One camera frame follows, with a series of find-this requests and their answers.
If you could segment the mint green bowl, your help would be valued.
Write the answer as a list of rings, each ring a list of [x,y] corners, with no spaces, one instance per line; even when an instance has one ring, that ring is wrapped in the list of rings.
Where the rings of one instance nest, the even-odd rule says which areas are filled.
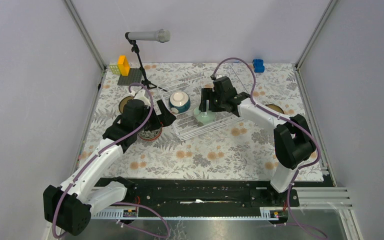
[[[210,110],[207,111],[200,111],[199,106],[196,106],[193,109],[193,116],[197,122],[197,125],[199,127],[202,127],[204,125],[210,124],[215,121],[216,113],[212,112]]]

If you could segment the dark teal floral bowl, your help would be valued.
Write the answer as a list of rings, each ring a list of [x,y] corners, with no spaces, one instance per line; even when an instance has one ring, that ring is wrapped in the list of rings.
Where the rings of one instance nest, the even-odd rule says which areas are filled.
[[[129,101],[131,101],[131,100],[133,100],[133,99],[134,99],[133,96],[128,95],[128,96],[124,97],[124,98],[120,101],[120,103],[118,104],[118,110],[119,110],[119,112],[120,112],[121,114],[124,112],[125,105],[126,105]]]

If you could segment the black gold-rimmed bowl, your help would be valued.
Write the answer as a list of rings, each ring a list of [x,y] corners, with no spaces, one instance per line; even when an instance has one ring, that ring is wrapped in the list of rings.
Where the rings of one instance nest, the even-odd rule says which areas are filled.
[[[267,104],[266,107],[268,107],[271,110],[276,111],[276,112],[278,112],[280,114],[284,114],[285,113],[284,110],[280,106],[275,105],[275,104]]]

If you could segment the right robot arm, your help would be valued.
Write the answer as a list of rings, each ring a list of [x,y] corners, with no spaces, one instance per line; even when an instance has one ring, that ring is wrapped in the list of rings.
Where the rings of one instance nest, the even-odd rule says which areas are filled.
[[[279,166],[270,180],[272,189],[267,191],[266,198],[273,206],[281,205],[287,199],[285,191],[295,180],[299,166],[319,149],[307,120],[300,114],[287,116],[259,105],[250,94],[238,93],[227,76],[216,78],[211,75],[210,78],[213,87],[201,90],[198,109],[202,113],[231,113],[272,133]]]

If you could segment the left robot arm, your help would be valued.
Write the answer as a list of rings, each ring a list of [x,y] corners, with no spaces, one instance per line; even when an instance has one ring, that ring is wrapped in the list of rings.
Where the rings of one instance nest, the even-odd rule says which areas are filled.
[[[79,235],[94,214],[115,203],[128,206],[139,202],[136,184],[123,177],[113,178],[97,191],[93,191],[93,187],[114,161],[137,141],[139,132],[158,130],[176,120],[162,100],[156,103],[160,114],[140,99],[129,100],[86,162],[59,186],[49,185],[44,190],[44,218],[52,224],[54,238]],[[57,228],[64,233],[58,234]]]

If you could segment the teal and cream bowl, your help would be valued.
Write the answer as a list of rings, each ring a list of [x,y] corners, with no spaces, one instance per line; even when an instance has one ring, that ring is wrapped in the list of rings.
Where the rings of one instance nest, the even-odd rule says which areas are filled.
[[[176,91],[170,95],[168,104],[173,113],[181,114],[190,109],[191,100],[184,91]]]

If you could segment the black microphone tripod stand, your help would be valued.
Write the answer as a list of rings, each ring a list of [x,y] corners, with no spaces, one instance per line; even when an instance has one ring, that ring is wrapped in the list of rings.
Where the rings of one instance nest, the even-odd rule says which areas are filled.
[[[146,86],[149,90],[152,90],[152,89],[160,89],[160,90],[162,90],[161,87],[159,87],[158,85],[152,83],[152,82],[148,79],[147,74],[146,74],[146,70],[145,70],[145,68],[144,68],[144,66],[143,66],[142,59],[141,59],[141,57],[140,57],[140,49],[139,49],[139,46],[138,46],[138,44],[137,44],[137,41],[134,40],[134,39],[130,39],[129,34],[130,34],[130,32],[126,32],[126,33],[125,33],[125,38],[126,38],[127,41],[132,45],[132,47],[131,47],[131,52],[136,54],[137,59],[138,59],[138,61],[139,61],[139,70],[140,70],[140,72],[141,72],[141,74],[142,74],[142,77],[143,77],[143,80],[141,80],[140,83],[141,83],[142,85]]]

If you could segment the floral tablecloth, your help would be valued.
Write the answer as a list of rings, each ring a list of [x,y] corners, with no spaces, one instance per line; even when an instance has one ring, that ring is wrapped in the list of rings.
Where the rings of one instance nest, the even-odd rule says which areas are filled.
[[[285,114],[305,116],[291,63],[265,63],[256,73],[253,98],[274,104]],[[160,84],[215,68],[217,63],[145,63],[148,79]],[[118,85],[119,76],[106,72],[79,165],[94,152],[105,132],[120,114],[119,103],[129,93]],[[104,173],[104,177],[151,179],[260,180],[269,181],[279,162],[273,138],[251,121],[239,120],[181,141],[173,128],[164,127],[153,141],[140,138]]]

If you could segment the grey toy baseplate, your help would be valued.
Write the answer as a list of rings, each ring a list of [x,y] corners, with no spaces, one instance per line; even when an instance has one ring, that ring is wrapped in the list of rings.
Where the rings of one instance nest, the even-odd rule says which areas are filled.
[[[143,74],[139,68],[130,68],[127,76],[120,75],[118,78],[118,86],[129,86],[132,83],[141,83]]]

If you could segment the blue toy brick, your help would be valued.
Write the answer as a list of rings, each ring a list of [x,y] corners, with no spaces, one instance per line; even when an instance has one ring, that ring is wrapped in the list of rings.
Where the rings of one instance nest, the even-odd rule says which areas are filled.
[[[253,65],[253,71],[255,73],[264,73],[265,72],[265,66],[264,66],[264,60],[263,59],[253,59],[252,61]]]

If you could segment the yellow toy brick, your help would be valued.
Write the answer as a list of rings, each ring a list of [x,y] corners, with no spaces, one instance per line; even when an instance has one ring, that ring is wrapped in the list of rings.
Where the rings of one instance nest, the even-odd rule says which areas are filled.
[[[131,67],[125,55],[119,56],[117,60],[117,67],[121,76],[127,77],[129,75]]]

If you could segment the grey microphone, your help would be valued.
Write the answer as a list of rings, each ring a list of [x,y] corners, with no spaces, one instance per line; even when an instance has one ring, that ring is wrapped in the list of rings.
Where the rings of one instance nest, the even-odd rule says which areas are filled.
[[[166,43],[171,39],[171,32],[166,29],[159,29],[156,31],[126,32],[125,37],[129,41],[155,41],[159,43]]]

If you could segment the light green toy brick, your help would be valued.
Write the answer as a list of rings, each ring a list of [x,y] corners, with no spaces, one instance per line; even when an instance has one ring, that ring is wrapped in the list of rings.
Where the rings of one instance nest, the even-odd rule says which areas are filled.
[[[108,68],[112,72],[113,75],[121,75],[119,66],[117,64],[110,64],[108,66]]]

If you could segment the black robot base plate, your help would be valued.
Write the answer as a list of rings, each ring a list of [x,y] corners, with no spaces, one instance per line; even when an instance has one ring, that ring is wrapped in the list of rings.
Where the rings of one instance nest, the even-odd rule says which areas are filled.
[[[296,190],[278,193],[269,181],[133,179],[125,201],[140,217],[259,217],[261,208],[299,207]]]

